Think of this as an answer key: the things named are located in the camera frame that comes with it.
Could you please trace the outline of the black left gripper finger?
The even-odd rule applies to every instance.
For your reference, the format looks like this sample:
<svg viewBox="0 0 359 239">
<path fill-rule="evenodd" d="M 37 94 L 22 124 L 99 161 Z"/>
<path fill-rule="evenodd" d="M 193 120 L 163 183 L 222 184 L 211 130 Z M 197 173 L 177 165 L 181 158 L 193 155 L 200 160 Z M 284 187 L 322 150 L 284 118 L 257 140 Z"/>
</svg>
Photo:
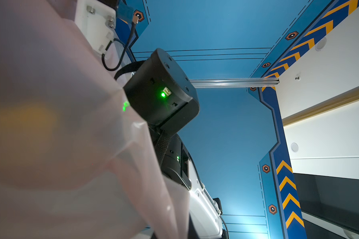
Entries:
<svg viewBox="0 0 359 239">
<path fill-rule="evenodd" d="M 192 222 L 191 217 L 189 217 L 189 226 L 188 226 L 188 235 L 187 235 L 188 239 L 199 239 L 199 236 L 197 234 L 197 231 L 194 227 L 194 224 Z"/>
</svg>

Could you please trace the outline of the pink plastic bag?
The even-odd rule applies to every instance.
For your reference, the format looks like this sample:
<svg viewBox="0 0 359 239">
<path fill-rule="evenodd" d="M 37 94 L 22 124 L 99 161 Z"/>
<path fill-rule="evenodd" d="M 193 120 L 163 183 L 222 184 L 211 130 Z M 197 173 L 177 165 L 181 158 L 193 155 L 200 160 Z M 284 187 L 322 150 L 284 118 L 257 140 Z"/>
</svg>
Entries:
<svg viewBox="0 0 359 239">
<path fill-rule="evenodd" d="M 73 6 L 0 1 L 0 239 L 186 239 L 188 192 Z"/>
</svg>

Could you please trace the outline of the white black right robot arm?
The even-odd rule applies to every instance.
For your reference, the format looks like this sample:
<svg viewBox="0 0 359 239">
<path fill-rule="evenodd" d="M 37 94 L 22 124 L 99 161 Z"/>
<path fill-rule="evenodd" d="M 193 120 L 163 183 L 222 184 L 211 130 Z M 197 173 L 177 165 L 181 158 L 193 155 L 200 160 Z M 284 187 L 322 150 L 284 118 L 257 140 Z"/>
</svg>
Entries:
<svg viewBox="0 0 359 239">
<path fill-rule="evenodd" d="M 196 89 L 179 64 L 158 48 L 143 61 L 132 62 L 115 75 L 133 73 L 124 91 L 134 110 L 148 123 L 158 165 L 165 179 L 188 197 L 189 239 L 227 239 L 218 198 L 211 198 L 178 133 L 200 111 Z"/>
</svg>

